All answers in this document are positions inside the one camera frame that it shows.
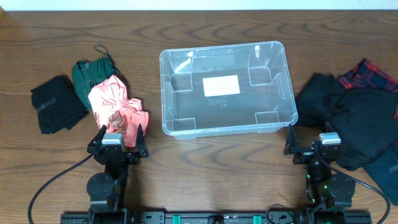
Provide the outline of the red navy plaid shirt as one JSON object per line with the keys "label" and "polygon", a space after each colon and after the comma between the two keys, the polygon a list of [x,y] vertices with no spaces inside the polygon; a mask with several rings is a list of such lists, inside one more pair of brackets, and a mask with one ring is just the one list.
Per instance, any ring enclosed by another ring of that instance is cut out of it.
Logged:
{"label": "red navy plaid shirt", "polygon": [[364,58],[356,67],[339,77],[345,90],[371,88],[397,94],[397,81]]}

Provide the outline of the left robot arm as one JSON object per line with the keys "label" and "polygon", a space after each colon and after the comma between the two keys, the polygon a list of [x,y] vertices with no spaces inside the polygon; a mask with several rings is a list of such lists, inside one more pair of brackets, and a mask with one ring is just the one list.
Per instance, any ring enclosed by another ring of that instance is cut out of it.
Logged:
{"label": "left robot arm", "polygon": [[102,126],[87,147],[94,160],[104,165],[104,172],[93,175],[86,185],[90,196],[89,224],[139,223],[139,215],[123,208],[123,203],[129,166],[140,164],[149,155],[142,126],[137,129],[135,151],[126,152],[124,148],[123,135],[107,133],[106,126]]}

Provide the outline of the black garment with tape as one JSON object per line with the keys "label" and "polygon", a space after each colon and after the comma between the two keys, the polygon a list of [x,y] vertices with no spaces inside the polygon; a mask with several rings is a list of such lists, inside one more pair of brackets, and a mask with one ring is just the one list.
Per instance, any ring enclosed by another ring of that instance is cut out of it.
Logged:
{"label": "black garment with tape", "polygon": [[70,130],[88,112],[66,75],[55,76],[30,92],[42,134]]}

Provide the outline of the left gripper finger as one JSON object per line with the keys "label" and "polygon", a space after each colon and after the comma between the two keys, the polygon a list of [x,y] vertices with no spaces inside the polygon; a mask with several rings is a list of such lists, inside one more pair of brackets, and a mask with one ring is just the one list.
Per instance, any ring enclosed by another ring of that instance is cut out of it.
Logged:
{"label": "left gripper finger", "polygon": [[140,124],[137,129],[137,135],[136,135],[136,147],[138,149],[145,149],[146,148],[146,142],[144,140],[144,133],[142,129],[142,125]]}
{"label": "left gripper finger", "polygon": [[96,147],[102,144],[102,139],[104,135],[106,134],[106,126],[102,125],[102,127],[99,129],[97,135],[91,140],[91,142],[88,144],[89,147]]}

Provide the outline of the black hooded sweatshirt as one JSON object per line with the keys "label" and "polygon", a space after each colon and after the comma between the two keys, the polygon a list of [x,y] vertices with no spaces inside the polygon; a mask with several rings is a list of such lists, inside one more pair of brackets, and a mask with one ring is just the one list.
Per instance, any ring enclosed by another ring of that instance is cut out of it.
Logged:
{"label": "black hooded sweatshirt", "polygon": [[356,170],[397,147],[397,94],[372,88],[346,89],[335,77],[314,74],[295,99],[298,126],[329,124],[345,147],[337,164]]}

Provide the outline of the dark green garment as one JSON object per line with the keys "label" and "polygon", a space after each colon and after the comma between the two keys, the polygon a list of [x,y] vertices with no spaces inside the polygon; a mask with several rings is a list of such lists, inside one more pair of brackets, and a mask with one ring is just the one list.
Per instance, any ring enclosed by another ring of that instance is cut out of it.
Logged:
{"label": "dark green garment", "polygon": [[102,53],[104,57],[94,61],[80,60],[72,68],[75,93],[87,110],[91,109],[88,99],[91,89],[107,80],[110,76],[118,75],[119,73],[105,46],[96,44],[95,50]]}

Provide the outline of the pink printed t-shirt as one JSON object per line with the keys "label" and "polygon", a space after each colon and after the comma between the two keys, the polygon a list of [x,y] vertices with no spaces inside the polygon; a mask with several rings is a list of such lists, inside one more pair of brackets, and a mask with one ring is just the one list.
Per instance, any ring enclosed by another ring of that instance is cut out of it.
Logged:
{"label": "pink printed t-shirt", "polygon": [[149,122],[141,100],[129,99],[125,84],[116,75],[94,86],[88,99],[98,127],[106,126],[107,133],[122,134],[124,144],[134,147],[138,128],[144,133]]}

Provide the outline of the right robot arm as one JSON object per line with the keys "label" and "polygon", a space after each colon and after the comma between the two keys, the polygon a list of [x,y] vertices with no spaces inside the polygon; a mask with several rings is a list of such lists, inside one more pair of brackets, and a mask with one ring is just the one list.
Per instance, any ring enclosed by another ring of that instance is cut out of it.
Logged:
{"label": "right robot arm", "polygon": [[307,198],[313,203],[294,216],[295,223],[347,223],[346,209],[352,206],[355,182],[347,176],[332,173],[330,163],[337,160],[343,148],[336,132],[321,133],[309,147],[301,147],[293,129],[288,127],[285,155],[292,155],[295,165],[306,172]]}

